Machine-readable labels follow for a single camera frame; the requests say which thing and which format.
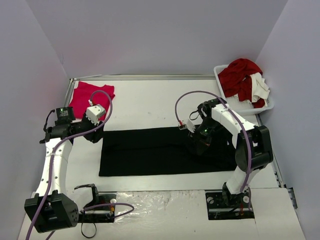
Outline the black t shirt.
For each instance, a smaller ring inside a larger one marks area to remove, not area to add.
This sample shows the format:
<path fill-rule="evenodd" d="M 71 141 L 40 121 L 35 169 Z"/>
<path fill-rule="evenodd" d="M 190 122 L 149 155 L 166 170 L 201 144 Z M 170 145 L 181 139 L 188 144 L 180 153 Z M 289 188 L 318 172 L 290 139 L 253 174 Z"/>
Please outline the black t shirt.
<path fill-rule="evenodd" d="M 233 171 L 231 136 L 220 130 L 198 155 L 187 130 L 177 127 L 115 130 L 103 134 L 100 177 L 179 175 Z"/>

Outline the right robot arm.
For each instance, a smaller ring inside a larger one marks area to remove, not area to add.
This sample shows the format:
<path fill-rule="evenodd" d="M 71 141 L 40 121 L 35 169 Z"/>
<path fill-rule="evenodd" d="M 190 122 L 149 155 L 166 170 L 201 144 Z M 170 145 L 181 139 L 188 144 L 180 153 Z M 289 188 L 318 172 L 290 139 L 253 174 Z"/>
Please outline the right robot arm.
<path fill-rule="evenodd" d="M 223 184 L 221 195 L 222 202 L 232 207 L 252 179 L 274 159 L 269 129 L 247 121 L 218 99 L 201 103 L 196 111 L 202 122 L 189 127 L 196 154 L 201 156 L 211 148 L 223 149 L 226 153 L 227 145 L 235 150 L 236 168 Z"/>

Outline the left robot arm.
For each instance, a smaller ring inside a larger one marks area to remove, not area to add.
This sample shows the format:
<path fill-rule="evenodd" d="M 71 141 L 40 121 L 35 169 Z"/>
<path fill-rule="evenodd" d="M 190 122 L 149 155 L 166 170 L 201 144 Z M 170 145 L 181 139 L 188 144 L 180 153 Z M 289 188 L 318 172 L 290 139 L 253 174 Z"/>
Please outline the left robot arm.
<path fill-rule="evenodd" d="M 54 110 L 57 119 L 54 126 L 44 127 L 46 154 L 39 186 L 34 197 L 26 199 L 24 210 L 31 220 L 29 232 L 52 232 L 73 228 L 79 220 L 79 209 L 97 208 L 101 197 L 93 184 L 77 186 L 71 196 L 66 192 L 66 174 L 74 139 L 84 137 L 96 143 L 103 133 L 104 122 L 99 119 L 106 113 L 100 104 L 86 108 L 81 121 L 76 121 L 72 107 Z"/>

